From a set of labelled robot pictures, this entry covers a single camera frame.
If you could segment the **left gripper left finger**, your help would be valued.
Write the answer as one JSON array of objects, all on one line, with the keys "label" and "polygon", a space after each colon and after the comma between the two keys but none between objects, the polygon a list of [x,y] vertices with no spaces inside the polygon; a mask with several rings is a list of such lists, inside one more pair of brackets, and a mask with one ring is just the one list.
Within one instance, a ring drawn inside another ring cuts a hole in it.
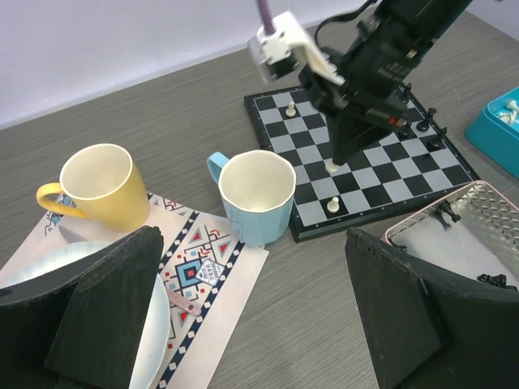
[{"label": "left gripper left finger", "polygon": [[127,388],[164,238],[144,226],[1,290],[3,388]]}]

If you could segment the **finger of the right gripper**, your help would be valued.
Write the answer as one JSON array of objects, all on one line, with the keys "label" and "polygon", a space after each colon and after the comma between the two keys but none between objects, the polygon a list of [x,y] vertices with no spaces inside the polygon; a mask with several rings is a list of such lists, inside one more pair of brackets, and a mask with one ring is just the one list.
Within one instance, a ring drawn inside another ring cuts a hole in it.
[{"label": "finger of the right gripper", "polygon": [[344,165],[356,153],[389,135],[389,122],[365,109],[332,115],[332,162]]}]

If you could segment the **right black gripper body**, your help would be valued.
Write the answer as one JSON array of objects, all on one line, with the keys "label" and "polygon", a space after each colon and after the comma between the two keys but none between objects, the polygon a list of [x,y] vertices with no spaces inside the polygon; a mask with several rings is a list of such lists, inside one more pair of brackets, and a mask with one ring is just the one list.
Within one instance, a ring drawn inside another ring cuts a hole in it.
[{"label": "right black gripper body", "polygon": [[411,123],[404,79],[430,49],[430,40],[398,19],[364,19],[345,53],[323,51],[342,78],[336,85],[306,65],[299,73],[311,103],[345,133],[385,134]]}]

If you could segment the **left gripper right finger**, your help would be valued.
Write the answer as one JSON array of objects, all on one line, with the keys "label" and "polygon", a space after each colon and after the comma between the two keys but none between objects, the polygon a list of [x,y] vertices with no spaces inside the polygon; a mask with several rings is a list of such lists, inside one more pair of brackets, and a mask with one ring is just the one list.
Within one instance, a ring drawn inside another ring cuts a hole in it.
[{"label": "left gripper right finger", "polygon": [[518,293],[358,229],[345,256],[380,388],[516,388]]}]

